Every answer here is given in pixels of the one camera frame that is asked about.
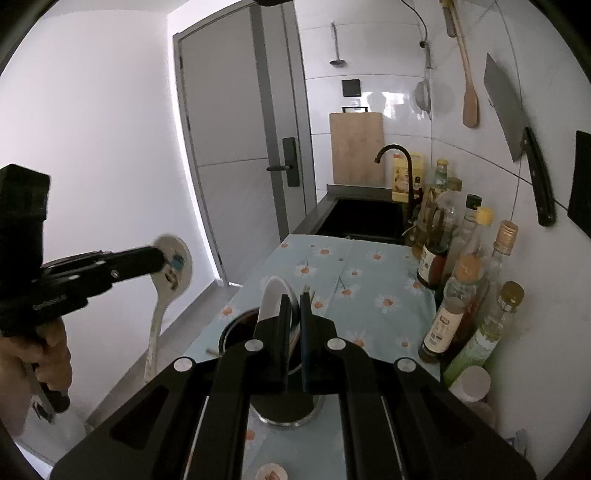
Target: tablecloth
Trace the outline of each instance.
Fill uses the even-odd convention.
[[[284,278],[299,296],[315,291],[312,311],[335,322],[340,337],[380,360],[414,358],[434,377],[439,367],[420,361],[418,346],[436,313],[433,292],[416,277],[409,247],[342,238],[290,235],[256,268],[234,298],[202,331],[186,355],[197,362],[217,351],[223,328],[257,308],[270,276]],[[243,478],[265,463],[279,463],[290,480],[345,479],[338,397],[328,395],[318,415],[297,429],[263,424],[252,412],[246,432]]]

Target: spoon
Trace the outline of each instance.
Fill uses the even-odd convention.
[[[158,338],[160,337],[164,312],[172,301],[180,297],[187,289],[193,272],[191,253],[189,253],[187,245],[179,237],[161,235],[154,242],[154,246],[164,254],[166,263],[162,270],[152,273],[152,282],[158,293],[158,301],[154,308],[150,327],[150,340],[144,372],[146,382],[151,381],[158,371]]]

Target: faucet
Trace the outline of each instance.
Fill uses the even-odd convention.
[[[410,153],[408,153],[408,150],[406,148],[404,148],[402,145],[398,145],[398,144],[393,143],[393,144],[386,145],[385,147],[381,148],[380,151],[378,152],[378,154],[375,156],[374,162],[380,163],[380,161],[382,160],[382,156],[388,150],[400,150],[402,153],[404,153],[404,156],[406,157],[407,162],[408,162],[408,207],[407,207],[407,222],[408,223],[412,223],[412,221],[413,221],[413,210],[414,210],[414,206],[420,201],[420,200],[415,200],[414,199],[414,192],[413,192],[413,184],[414,184],[414,179],[413,179],[413,161],[410,158]]]

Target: cleaver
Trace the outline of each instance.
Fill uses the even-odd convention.
[[[490,54],[486,55],[484,86],[496,110],[496,115],[499,117],[499,122],[501,122],[511,158],[517,162],[523,151],[527,155],[535,206],[538,211],[538,223],[542,226],[554,225],[556,223],[556,208],[552,195],[552,184],[540,146],[511,82]]]

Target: human hand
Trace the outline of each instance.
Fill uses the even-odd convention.
[[[23,362],[38,364],[35,375],[50,390],[66,390],[72,384],[70,351],[62,320],[40,325],[36,331],[43,343],[0,336],[0,419],[13,436],[22,433],[32,395]]]

